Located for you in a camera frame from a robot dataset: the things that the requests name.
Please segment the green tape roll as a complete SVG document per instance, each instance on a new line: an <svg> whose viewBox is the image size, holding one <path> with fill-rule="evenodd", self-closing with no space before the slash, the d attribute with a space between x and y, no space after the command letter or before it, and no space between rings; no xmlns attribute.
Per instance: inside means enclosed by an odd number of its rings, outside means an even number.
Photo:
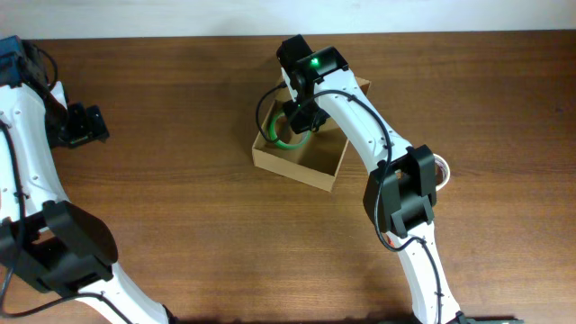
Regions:
<svg viewBox="0 0 576 324"><path fill-rule="evenodd" d="M290 143L286 143L286 142L283 142L282 140L280 140L279 135L277 134L277 132L275 130L275 125L276 125L276 122L281 117L284 117L284 116L285 116L285 114L283 112L278 112L272 118L272 120L270 121L270 124L268 126L269 138L274 141L274 144L279 149L295 150L295 149L299 149L299 148L303 147L309 141L309 139L311 137L311 131L310 130L305 131L301 137L301 140L296 144L290 144Z"/></svg>

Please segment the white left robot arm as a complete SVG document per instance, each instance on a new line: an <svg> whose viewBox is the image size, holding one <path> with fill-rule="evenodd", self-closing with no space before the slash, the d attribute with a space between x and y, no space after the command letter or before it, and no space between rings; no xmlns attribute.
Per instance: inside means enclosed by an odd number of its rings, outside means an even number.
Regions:
<svg viewBox="0 0 576 324"><path fill-rule="evenodd" d="M125 273L107 225L74 205L52 156L106 141L110 133L98 106L71 103L53 57L14 35L1 40L1 294L14 277L58 298L20 312L19 319L65 302L82 302L111 323L177 321Z"/></svg>

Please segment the brown cardboard box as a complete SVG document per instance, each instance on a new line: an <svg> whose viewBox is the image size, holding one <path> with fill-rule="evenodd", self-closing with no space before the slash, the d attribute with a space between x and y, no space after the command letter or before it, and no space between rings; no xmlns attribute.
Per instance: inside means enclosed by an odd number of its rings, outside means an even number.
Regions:
<svg viewBox="0 0 576 324"><path fill-rule="evenodd" d="M293 132L283 135L282 139L297 148L279 148L257 134L252 145L254 165L330 192L348 147L346 135L334 120L327 120L306 143L302 143L300 134Z"/></svg>

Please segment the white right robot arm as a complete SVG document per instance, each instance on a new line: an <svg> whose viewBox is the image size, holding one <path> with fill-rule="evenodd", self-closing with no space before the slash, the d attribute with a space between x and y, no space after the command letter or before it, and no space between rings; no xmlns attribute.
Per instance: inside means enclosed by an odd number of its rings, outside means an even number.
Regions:
<svg viewBox="0 0 576 324"><path fill-rule="evenodd" d="M413 146L385 121L336 48L314 51L296 35L281 43L276 56L291 97L284 112L292 131L315 131L332 119L362 159L368 173L364 209L380 243L400 259L413 322L467 322L437 252L431 149Z"/></svg>

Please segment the cream masking tape roll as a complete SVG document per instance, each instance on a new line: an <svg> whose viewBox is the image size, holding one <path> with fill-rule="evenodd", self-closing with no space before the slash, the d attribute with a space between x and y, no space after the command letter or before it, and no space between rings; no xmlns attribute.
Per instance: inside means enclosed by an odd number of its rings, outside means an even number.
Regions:
<svg viewBox="0 0 576 324"><path fill-rule="evenodd" d="M451 169L447 161L438 154L434 154L436 172L436 190L439 192L450 181Z"/></svg>

